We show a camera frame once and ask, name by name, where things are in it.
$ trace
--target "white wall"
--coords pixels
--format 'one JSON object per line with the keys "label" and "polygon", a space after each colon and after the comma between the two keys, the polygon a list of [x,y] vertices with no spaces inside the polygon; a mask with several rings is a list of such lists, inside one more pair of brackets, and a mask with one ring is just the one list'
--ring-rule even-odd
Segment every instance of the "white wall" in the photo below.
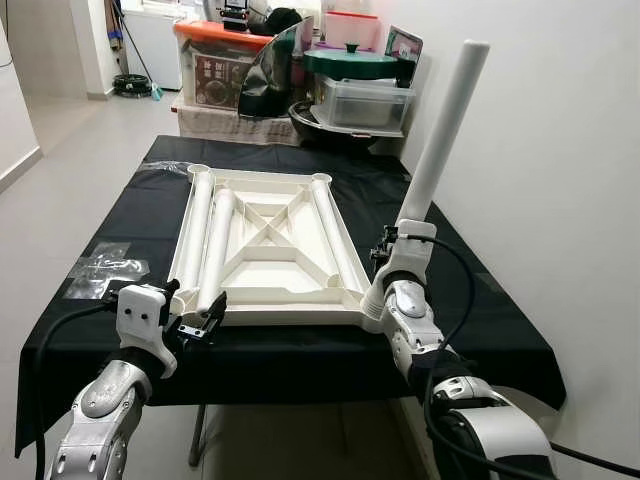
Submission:
{"label": "white wall", "polygon": [[[432,61],[409,169],[462,41],[493,45],[436,202],[553,346],[568,389],[555,440],[638,467],[638,2],[379,0],[374,13]],[[561,478],[621,478],[557,459]]]}
{"label": "white wall", "polygon": [[68,0],[9,0],[9,43],[25,95],[86,96]]}
{"label": "white wall", "polygon": [[105,95],[112,90],[113,77],[120,73],[107,38],[103,0],[70,0],[86,91]]}
{"label": "white wall", "polygon": [[[0,65],[10,60],[4,29],[0,25]],[[5,186],[3,178],[38,149],[13,65],[0,67],[0,105],[3,119],[0,128],[0,185]]]}

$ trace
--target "white pvc pipe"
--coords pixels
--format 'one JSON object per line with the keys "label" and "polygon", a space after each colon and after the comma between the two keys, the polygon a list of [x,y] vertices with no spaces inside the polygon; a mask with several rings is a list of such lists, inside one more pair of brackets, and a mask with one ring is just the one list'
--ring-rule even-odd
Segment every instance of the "white pvc pipe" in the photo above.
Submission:
{"label": "white pvc pipe", "polygon": [[313,192],[313,198],[316,201],[316,206],[318,207],[320,219],[322,220],[324,231],[327,234],[329,245],[333,251],[338,272],[342,278],[342,284],[348,290],[358,291],[360,290],[360,283],[353,273],[351,259],[342,240],[342,235],[340,235],[338,222],[336,222],[336,217],[333,214],[331,202],[329,201],[329,189],[326,181],[328,175],[315,174],[313,177],[315,179],[311,181],[311,191]]}
{"label": "white pvc pipe", "polygon": [[214,183],[209,167],[191,165],[189,169],[189,173],[193,174],[194,194],[189,215],[189,227],[180,254],[180,271],[176,274],[176,278],[180,281],[181,290],[193,288],[198,283]]}
{"label": "white pvc pipe", "polygon": [[204,314],[209,310],[213,301],[220,294],[222,283],[222,268],[227,256],[229,242],[229,227],[233,215],[235,196],[228,188],[216,192],[213,221],[209,229],[207,254],[204,260],[202,275],[200,276],[200,292],[196,310]]}
{"label": "white pvc pipe", "polygon": [[440,175],[451,153],[451,147],[488,53],[487,43],[473,40],[464,42],[449,91],[420,156],[396,226],[404,218],[423,222],[427,216]]}

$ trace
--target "gray floor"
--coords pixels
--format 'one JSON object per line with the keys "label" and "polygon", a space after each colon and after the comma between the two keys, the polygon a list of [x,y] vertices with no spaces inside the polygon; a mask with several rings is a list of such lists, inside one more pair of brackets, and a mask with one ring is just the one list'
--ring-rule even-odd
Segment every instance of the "gray floor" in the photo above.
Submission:
{"label": "gray floor", "polygon": [[[2,479],[31,479],[35,465],[33,446],[20,460],[13,458],[20,348],[155,137],[178,134],[169,111],[172,99],[172,94],[161,102],[113,98],[96,108],[82,107],[73,131],[59,129],[50,118],[35,119],[36,134],[50,149],[0,194]],[[51,108],[46,115],[51,117]],[[205,460],[190,469],[195,413],[195,407],[146,408],[125,478],[414,478],[384,403],[209,407]],[[49,454],[65,428],[63,418],[50,430]]]}
{"label": "gray floor", "polygon": [[47,154],[106,106],[79,98],[25,97],[41,150]]}

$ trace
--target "pink container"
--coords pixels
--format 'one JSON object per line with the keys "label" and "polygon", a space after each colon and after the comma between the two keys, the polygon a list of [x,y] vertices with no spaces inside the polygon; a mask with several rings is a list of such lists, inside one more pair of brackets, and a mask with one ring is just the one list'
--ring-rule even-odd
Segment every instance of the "pink container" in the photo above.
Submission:
{"label": "pink container", "polygon": [[325,16],[325,43],[334,48],[345,48],[357,43],[358,50],[375,50],[380,32],[380,20],[372,15],[350,12],[327,12]]}

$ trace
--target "black garment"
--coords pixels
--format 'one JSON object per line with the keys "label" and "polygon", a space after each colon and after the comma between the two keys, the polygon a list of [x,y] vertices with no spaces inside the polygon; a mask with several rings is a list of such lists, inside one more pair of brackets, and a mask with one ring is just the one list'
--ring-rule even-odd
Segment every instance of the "black garment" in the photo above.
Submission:
{"label": "black garment", "polygon": [[302,17],[295,9],[276,8],[263,23],[250,23],[249,30],[254,35],[273,36],[301,21]]}
{"label": "black garment", "polygon": [[[255,146],[182,137],[158,137],[145,162],[179,161],[218,168],[313,174],[333,177],[331,191],[368,269],[369,249],[392,224],[409,185],[393,157],[305,150],[283,145]],[[167,280],[190,184],[167,171],[136,173],[87,245],[130,242],[126,257],[144,259],[151,272],[142,282]],[[490,282],[487,270],[442,213],[427,215],[438,237],[457,247],[478,275],[477,301],[468,325],[453,343],[478,363],[476,373],[496,385],[527,392],[558,408],[565,389],[553,350],[509,296]],[[465,276],[456,261],[436,249],[429,266],[436,323],[447,333],[463,313]],[[66,279],[27,339],[20,356],[16,454],[33,439],[32,364],[46,327],[60,316],[94,305],[94,300],[62,296]],[[120,288],[123,282],[112,282]],[[375,400],[409,395],[383,335],[357,327],[223,327],[213,348],[189,351],[173,377],[156,386],[151,405],[318,403]],[[101,313],[62,327],[50,343],[43,371],[45,424],[69,410],[80,390],[118,348],[115,315]]]}

